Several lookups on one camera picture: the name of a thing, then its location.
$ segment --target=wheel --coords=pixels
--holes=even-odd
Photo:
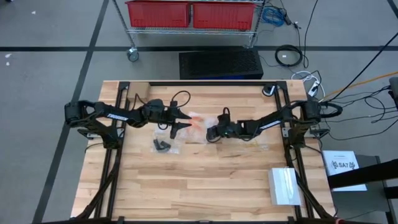
[[[139,59],[139,53],[137,49],[131,48],[127,51],[127,58],[129,59],[130,62],[135,62],[136,60]]]

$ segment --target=white cable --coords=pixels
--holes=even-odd
[[[290,79],[293,80],[293,79],[294,79],[293,77],[294,77],[295,75],[297,75],[297,74],[300,74],[300,73],[306,73],[306,74],[307,74],[307,76],[301,78],[301,80],[303,80],[303,82],[309,81],[309,80],[311,80],[311,79],[315,79],[315,81],[318,81],[318,82],[319,82],[319,79],[318,79],[317,77],[313,76],[312,73],[309,72],[309,71],[299,71],[299,72],[293,73],[293,75],[291,76]],[[320,83],[319,85],[321,86],[323,98],[325,98],[325,95],[326,95],[326,94],[325,94],[325,89],[323,88],[323,85],[322,85],[321,83]]]

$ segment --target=red bin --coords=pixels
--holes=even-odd
[[[188,27],[187,2],[129,1],[126,2],[132,27]]]
[[[193,27],[249,30],[255,6],[252,3],[193,3]]]

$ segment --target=floor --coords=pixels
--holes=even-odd
[[[280,6],[278,0],[271,1]],[[319,1],[307,36],[309,71],[319,70],[327,93],[345,86],[398,30],[397,0]],[[118,0],[127,18],[123,1]],[[284,0],[289,17],[301,27],[301,41],[315,0]],[[125,50],[129,41],[109,0],[15,0],[0,2],[0,223],[31,223],[43,191],[54,153],[63,151],[43,221],[69,218],[84,158],[86,140],[63,128],[63,106],[71,99],[95,101],[103,80],[179,79],[178,50],[168,46],[242,46],[247,37],[145,35],[135,36],[140,59],[131,63]],[[261,24],[259,30],[273,30]],[[292,26],[264,31],[257,49],[269,65],[282,44],[297,45]],[[398,39],[363,73],[359,81],[397,71]],[[263,79],[289,79],[292,72],[264,62]],[[302,66],[293,68],[303,70]],[[345,94],[376,91],[388,85],[380,79]],[[378,95],[392,106],[386,92]],[[363,102],[345,108],[339,119],[378,114]],[[394,119],[372,124],[370,119],[331,123],[335,138],[378,133]],[[366,138],[336,141],[326,136],[325,150],[353,150],[398,157],[394,139],[398,126]],[[358,211],[339,210],[343,218]],[[385,223],[381,212],[354,220]]]

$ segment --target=wooden table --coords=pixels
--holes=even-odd
[[[114,105],[118,83],[105,81],[99,101]],[[287,84],[291,101],[306,99],[302,81],[288,80]],[[182,108],[186,114],[193,111],[216,117],[227,106],[231,119],[236,121],[258,119],[276,110],[275,98],[262,95],[261,86],[152,86],[149,99],[160,98],[168,105],[180,90],[192,94],[189,104]],[[179,95],[177,100],[183,103],[187,96]],[[111,124],[108,119],[100,121]],[[271,204],[267,171],[286,166],[279,126],[263,131],[249,142],[186,142],[180,154],[152,151],[155,127],[156,124],[148,124],[140,129],[126,128],[113,219],[125,216],[126,220],[285,221],[294,216],[293,206]],[[97,142],[101,140],[89,141],[88,145]],[[318,148],[315,139],[308,139],[307,145]],[[82,212],[96,193],[104,155],[101,144],[87,150],[72,216]],[[333,215],[335,209],[321,155],[303,148],[302,156],[309,189]],[[303,199],[301,208],[305,216]]]

